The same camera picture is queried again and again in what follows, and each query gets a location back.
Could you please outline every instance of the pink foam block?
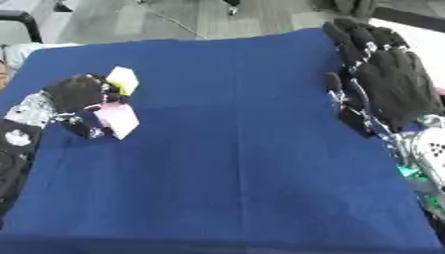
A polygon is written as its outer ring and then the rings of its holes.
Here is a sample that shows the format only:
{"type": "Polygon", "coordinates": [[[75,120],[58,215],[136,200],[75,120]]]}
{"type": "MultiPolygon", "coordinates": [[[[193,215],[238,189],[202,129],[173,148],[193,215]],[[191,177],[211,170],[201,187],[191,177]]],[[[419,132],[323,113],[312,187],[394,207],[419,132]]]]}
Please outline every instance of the pink foam block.
{"type": "Polygon", "coordinates": [[[139,125],[133,108],[128,104],[108,103],[94,112],[103,127],[109,127],[114,136],[124,139],[139,125]]]}

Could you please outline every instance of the table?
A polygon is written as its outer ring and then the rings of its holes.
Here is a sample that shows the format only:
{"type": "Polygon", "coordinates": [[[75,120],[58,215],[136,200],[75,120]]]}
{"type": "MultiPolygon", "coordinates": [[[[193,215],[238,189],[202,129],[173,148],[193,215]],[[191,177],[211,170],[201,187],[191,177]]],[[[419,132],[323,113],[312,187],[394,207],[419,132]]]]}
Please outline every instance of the table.
{"type": "Polygon", "coordinates": [[[323,77],[339,59],[320,29],[39,51],[0,109],[116,65],[141,81],[131,97],[140,127],[124,141],[85,141],[50,126],[6,216],[2,250],[122,253],[127,244],[146,253],[148,240],[220,250],[439,246],[383,144],[334,116],[323,77]]]}

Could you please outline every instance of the yellow foam block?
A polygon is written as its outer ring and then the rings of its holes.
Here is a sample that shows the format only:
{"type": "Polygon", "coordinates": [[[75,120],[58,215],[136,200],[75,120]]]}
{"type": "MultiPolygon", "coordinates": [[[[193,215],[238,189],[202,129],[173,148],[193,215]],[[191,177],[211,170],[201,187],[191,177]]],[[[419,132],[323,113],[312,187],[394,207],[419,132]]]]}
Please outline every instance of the yellow foam block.
{"type": "Polygon", "coordinates": [[[131,95],[139,85],[139,80],[133,69],[127,67],[116,67],[106,80],[120,88],[121,95],[131,95]]]}

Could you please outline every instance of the gray floor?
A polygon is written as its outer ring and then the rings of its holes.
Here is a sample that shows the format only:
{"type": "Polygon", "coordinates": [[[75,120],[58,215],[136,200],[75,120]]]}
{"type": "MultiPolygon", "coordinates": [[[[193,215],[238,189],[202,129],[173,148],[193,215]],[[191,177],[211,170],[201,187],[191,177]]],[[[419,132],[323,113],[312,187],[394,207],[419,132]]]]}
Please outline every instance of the gray floor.
{"type": "Polygon", "coordinates": [[[252,37],[317,27],[332,19],[312,11],[311,0],[243,0],[228,17],[221,0],[81,0],[58,43],[110,43],[144,39],[200,37],[159,14],[180,21],[206,39],[252,37]]]}
{"type": "Polygon", "coordinates": [[[380,4],[394,9],[445,18],[444,0],[380,0],[380,4]]]}

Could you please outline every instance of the cable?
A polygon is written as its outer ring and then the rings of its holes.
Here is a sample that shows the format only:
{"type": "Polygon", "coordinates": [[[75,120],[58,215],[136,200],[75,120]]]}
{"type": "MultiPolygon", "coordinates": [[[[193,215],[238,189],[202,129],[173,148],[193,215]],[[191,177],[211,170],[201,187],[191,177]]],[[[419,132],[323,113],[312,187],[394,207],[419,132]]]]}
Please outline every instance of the cable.
{"type": "Polygon", "coordinates": [[[170,17],[168,17],[168,16],[166,16],[166,15],[160,13],[160,12],[157,12],[157,11],[155,11],[155,10],[154,10],[153,8],[151,8],[151,7],[148,8],[148,11],[149,11],[150,13],[153,13],[154,15],[156,15],[156,16],[158,16],[158,17],[161,17],[161,18],[163,18],[163,19],[165,19],[165,20],[168,20],[168,21],[170,21],[170,22],[172,22],[172,23],[177,24],[177,25],[180,26],[181,28],[183,28],[183,29],[189,31],[190,33],[192,33],[192,34],[194,34],[194,35],[196,35],[196,36],[197,36],[198,38],[200,38],[200,39],[207,40],[207,37],[203,36],[202,34],[198,33],[197,31],[195,31],[195,30],[189,28],[188,26],[184,25],[183,23],[181,23],[181,22],[178,21],[178,20],[175,20],[175,19],[170,18],[170,17]]]}

